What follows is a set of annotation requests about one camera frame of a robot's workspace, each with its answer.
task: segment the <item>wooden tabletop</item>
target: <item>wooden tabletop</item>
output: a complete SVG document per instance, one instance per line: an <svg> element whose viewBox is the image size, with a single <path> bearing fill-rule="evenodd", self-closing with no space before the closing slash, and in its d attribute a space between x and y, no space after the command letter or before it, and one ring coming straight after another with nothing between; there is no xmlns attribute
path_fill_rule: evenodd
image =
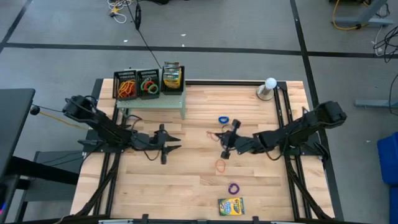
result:
<svg viewBox="0 0 398 224"><path fill-rule="evenodd" d="M104 80L98 101L98 108L110 118L115 105L112 84L112 79ZM292 114L297 119L302 115L302 107L308 108L304 86L302 82L287 82L287 86ZM219 116L240 120L238 134L242 136L279 128L275 101L259 100L255 90L256 86L187 85L187 112L183 121L178 110L134 110L144 120L136 124L137 130L150 134L164 123L170 135L181 139L182 147L168 155L166 165L160 164L160 158L149 161L143 152L125 151L119 165L111 217L141 218L148 213L149 218L155 219L252 220L258 216L260 220L293 220L283 158L272 161L265 154L239 156L233 151L229 160L225 160L224 173L215 168L222 148L206 132L221 131ZM273 150L271 156L278 153L279 150ZM156 156L155 151L148 154ZM83 164L71 214L79 211L96 190L103 157L103 153L92 153ZM317 156L301 158L308 191L325 213L334 217L321 160ZM232 182L240 186L236 197L243 198L245 215L222 217L217 199L233 197L228 193ZM297 188L296 191L303 217L301 194ZM105 190L102 213L107 195Z"/></svg>

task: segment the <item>crayola box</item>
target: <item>crayola box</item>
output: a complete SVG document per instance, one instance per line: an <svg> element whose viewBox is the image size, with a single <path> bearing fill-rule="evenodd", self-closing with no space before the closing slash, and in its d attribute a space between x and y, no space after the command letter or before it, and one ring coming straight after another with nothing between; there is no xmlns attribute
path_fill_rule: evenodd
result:
<svg viewBox="0 0 398 224"><path fill-rule="evenodd" d="M218 199L218 206L221 216L244 214L243 198Z"/></svg>

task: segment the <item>yellow cable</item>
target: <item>yellow cable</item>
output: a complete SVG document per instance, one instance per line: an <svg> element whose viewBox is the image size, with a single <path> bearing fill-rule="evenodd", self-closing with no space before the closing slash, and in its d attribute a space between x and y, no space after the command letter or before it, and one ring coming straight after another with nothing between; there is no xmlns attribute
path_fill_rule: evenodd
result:
<svg viewBox="0 0 398 224"><path fill-rule="evenodd" d="M336 21L335 21L335 15L336 15L336 10L337 10L337 5L338 5L339 2L340 2L340 0L336 1L335 9L333 10L333 15L331 17L331 20L333 21L333 25L335 25L335 27L337 29L339 29L339 30L354 30L354 29L357 29L356 26L355 27L347 27L347 28L343 28L343 27L338 27L337 26Z"/></svg>
<svg viewBox="0 0 398 224"><path fill-rule="evenodd" d="M75 128L80 128L80 129L82 129L82 130L88 131L87 128L83 128L83 127L80 127L79 125L71 124L71 123L69 123L69 122L64 121L64 120L61 119L61 118L57 118L57 117L55 117L55 116L49 115L49 114L44 113L44 112L39 112L39 113L42 114L42 115L44 115L44 116L48 116L49 118L56 119L57 121L60 121L60 122L62 122L62 123L64 123L64 124L67 124L67 125L73 126L73 127L75 127Z"/></svg>

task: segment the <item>white ball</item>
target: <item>white ball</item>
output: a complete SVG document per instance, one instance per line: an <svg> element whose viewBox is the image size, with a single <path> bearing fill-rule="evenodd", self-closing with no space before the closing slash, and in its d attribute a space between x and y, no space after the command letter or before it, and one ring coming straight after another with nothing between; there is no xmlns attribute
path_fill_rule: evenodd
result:
<svg viewBox="0 0 398 224"><path fill-rule="evenodd" d="M267 90L271 90L271 89L275 88L276 84L277 84L277 82L276 82L275 78L267 78L267 80L266 80Z"/></svg>

